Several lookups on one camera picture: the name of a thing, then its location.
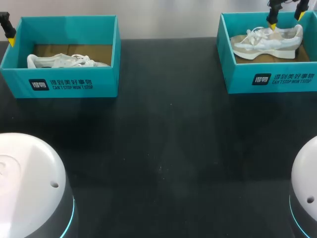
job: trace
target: white sneaker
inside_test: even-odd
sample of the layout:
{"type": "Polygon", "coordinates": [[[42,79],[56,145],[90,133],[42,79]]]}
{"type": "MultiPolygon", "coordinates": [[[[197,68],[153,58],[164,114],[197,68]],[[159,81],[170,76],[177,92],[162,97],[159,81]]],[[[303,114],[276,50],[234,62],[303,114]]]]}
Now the white sneaker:
{"type": "Polygon", "coordinates": [[[67,67],[107,67],[109,65],[94,62],[88,56],[58,54],[53,57],[27,57],[28,68],[67,68],[67,67]]]}
{"type": "Polygon", "coordinates": [[[247,36],[234,36],[230,39],[234,54],[242,58],[253,60],[261,54],[284,59],[294,59],[295,50],[299,48],[303,39],[303,27],[296,25],[290,29],[257,27],[247,30],[247,36]]]}

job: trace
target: printed logo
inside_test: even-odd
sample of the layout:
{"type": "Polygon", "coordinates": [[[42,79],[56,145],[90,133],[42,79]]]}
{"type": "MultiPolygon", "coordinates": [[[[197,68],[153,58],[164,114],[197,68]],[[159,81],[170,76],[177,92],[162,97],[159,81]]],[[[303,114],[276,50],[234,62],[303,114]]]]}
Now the printed logo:
{"type": "Polygon", "coordinates": [[[269,78],[271,78],[270,73],[257,73],[254,76],[252,85],[267,85],[269,78]]]}
{"type": "Polygon", "coordinates": [[[29,79],[31,87],[34,91],[48,91],[49,87],[45,79],[29,79]]]}

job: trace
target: white dome device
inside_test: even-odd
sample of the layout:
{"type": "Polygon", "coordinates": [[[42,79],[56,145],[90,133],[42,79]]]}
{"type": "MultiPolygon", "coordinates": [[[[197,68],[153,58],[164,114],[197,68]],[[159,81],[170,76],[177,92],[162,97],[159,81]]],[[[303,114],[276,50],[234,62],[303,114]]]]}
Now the white dome device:
{"type": "Polygon", "coordinates": [[[295,158],[289,212],[296,238],[317,238],[317,137],[307,142],[295,158]]]}
{"type": "Polygon", "coordinates": [[[77,238],[63,162],[44,141],[0,134],[0,238],[77,238]]]}

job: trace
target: shoelace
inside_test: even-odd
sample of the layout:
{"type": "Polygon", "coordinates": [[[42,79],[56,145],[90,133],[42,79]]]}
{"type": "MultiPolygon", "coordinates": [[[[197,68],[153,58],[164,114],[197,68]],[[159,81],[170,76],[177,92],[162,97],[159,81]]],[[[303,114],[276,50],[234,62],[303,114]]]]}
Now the shoelace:
{"type": "Polygon", "coordinates": [[[83,65],[87,65],[87,66],[94,66],[94,61],[92,59],[90,59],[88,56],[82,56],[82,55],[72,55],[72,57],[77,58],[78,60],[75,61],[72,65],[70,65],[70,67],[72,66],[83,66],[83,65]]]}
{"type": "Polygon", "coordinates": [[[247,37],[244,38],[242,42],[244,42],[246,39],[249,39],[250,43],[252,45],[254,45],[255,40],[259,40],[261,38],[267,39],[267,36],[272,34],[273,31],[269,31],[269,32],[264,32],[264,27],[256,27],[254,28],[252,31],[251,30],[247,30],[247,37]]]}

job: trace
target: shoe sole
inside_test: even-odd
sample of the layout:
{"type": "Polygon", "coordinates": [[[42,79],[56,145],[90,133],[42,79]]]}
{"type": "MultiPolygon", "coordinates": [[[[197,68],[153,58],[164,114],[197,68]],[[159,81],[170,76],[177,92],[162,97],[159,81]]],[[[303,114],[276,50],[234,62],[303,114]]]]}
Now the shoe sole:
{"type": "Polygon", "coordinates": [[[266,50],[266,51],[261,51],[261,52],[254,53],[254,54],[247,54],[247,53],[242,53],[242,52],[238,52],[238,51],[233,51],[233,52],[237,56],[244,58],[244,59],[247,59],[247,60],[254,60],[256,57],[258,57],[259,55],[263,55],[263,54],[269,54],[269,55],[275,56],[277,58],[282,58],[282,59],[294,59],[295,58],[295,50],[293,50],[293,51],[266,50]]]}

